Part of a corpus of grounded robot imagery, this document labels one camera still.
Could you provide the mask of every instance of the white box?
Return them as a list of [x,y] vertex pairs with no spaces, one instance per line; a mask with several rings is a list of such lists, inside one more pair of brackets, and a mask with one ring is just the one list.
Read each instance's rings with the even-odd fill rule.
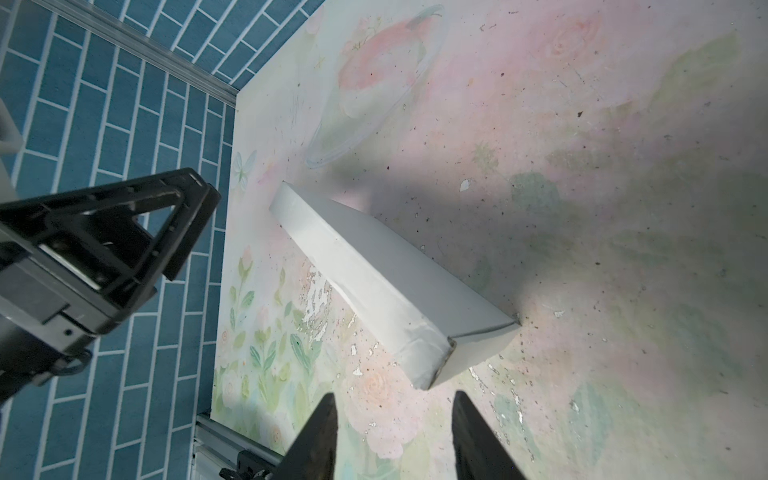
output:
[[520,326],[370,215],[285,182],[270,212],[417,388],[501,352]]

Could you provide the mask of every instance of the cardboard box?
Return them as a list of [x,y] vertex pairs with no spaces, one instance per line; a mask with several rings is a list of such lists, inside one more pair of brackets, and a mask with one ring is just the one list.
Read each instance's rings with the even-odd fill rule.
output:
[[520,326],[370,215],[285,182],[270,212],[417,388],[501,352]]

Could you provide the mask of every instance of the blue tile wall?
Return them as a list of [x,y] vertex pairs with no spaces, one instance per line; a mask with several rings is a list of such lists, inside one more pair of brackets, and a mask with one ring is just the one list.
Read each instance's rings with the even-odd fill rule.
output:
[[323,3],[323,0],[90,1],[238,90]]
[[[179,32],[202,3],[96,1],[152,28],[165,8]],[[227,8],[205,4],[211,16]],[[0,98],[25,139],[2,160],[20,197],[180,166],[226,197],[232,107],[29,0],[0,0],[0,22]],[[154,298],[92,346],[85,372],[6,403],[0,478],[187,478],[194,416],[210,407],[213,387],[221,205],[179,277],[162,279]],[[142,221],[151,230],[163,219]]]

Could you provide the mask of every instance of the tabletop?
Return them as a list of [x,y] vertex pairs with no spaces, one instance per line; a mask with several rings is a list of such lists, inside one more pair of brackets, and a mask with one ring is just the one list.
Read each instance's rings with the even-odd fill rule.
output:
[[[531,479],[759,478],[765,14],[325,2],[237,97],[212,418],[285,452],[333,391],[337,478],[452,478],[463,389]],[[515,340],[412,388],[270,216],[284,180],[382,221]]]

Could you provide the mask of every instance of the blue brick wall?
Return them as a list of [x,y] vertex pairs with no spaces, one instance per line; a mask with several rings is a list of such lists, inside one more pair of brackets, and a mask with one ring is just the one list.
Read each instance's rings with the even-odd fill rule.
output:
[[240,90],[323,0],[90,0]]
[[[0,0],[0,39],[0,98],[25,139],[2,160],[20,197],[191,166],[226,199],[233,108],[29,0]],[[226,212],[86,372],[6,403],[0,478],[186,478],[210,406]]]

